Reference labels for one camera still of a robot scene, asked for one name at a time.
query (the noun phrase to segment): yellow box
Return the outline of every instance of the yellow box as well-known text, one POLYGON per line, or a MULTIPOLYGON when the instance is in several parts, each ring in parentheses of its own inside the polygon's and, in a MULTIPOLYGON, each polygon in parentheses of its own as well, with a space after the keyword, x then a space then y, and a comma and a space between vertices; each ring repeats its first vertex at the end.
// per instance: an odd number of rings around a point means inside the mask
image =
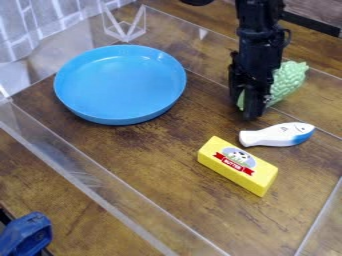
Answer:
POLYGON ((261 197, 278 174, 274 165, 216 136, 200 148, 198 161, 261 197))

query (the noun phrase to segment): green toy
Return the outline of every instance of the green toy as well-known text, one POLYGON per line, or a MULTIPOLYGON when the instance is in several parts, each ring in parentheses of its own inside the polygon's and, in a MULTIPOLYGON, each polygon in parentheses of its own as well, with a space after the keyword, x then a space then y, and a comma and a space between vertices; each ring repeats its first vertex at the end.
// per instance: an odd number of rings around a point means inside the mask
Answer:
MULTIPOLYGON (((281 68, 274 71, 274 84, 271 86, 273 99, 267 107, 279 102, 301 87, 305 82, 307 70, 309 66, 306 62, 298 63, 295 61, 286 61, 282 63, 281 68)), ((241 111, 243 111, 243 99, 245 91, 241 93, 236 104, 241 111)))

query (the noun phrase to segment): toy fish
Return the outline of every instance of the toy fish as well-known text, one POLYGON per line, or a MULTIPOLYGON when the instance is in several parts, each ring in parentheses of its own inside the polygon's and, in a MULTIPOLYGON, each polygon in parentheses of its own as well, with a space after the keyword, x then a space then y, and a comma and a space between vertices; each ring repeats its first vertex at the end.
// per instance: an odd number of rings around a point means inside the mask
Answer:
POLYGON ((314 129, 311 124, 283 123, 258 131, 241 131, 239 140, 245 147, 287 147, 305 142, 311 137, 314 129))

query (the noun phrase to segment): blue bowl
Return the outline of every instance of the blue bowl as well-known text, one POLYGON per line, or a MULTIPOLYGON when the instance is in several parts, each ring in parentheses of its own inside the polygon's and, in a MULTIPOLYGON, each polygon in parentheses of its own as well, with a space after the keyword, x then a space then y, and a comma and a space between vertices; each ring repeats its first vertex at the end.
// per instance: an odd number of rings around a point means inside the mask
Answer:
POLYGON ((79 117, 106 125, 130 125, 172 107, 186 80, 182 64, 167 53, 115 45, 75 57, 59 70, 53 89, 79 117))

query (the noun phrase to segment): wooden table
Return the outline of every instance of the wooden table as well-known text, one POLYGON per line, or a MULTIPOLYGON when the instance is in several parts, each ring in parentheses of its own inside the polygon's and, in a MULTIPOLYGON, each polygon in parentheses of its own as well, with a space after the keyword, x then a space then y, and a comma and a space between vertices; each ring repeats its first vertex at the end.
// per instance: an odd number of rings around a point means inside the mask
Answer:
MULTIPOLYGON (((202 8, 178 1, 142 2, 236 38, 235 11, 223 2, 202 8)), ((341 39, 283 24, 294 31, 286 57, 341 76, 341 39)), ((262 118, 243 122, 228 104, 227 88, 187 75, 187 90, 172 109, 135 126, 107 127, 75 117, 55 98, 53 76, 13 100, 231 255, 293 255, 341 177, 341 84, 306 86, 262 118), (306 143, 249 149, 279 167, 263 198, 196 162, 196 151, 212 135, 238 145, 241 129, 262 129, 294 118, 309 118, 322 128, 306 143)), ((15 216, 33 210, 48 215, 55 255, 160 255, 5 132, 0 137, 0 200, 15 216)))

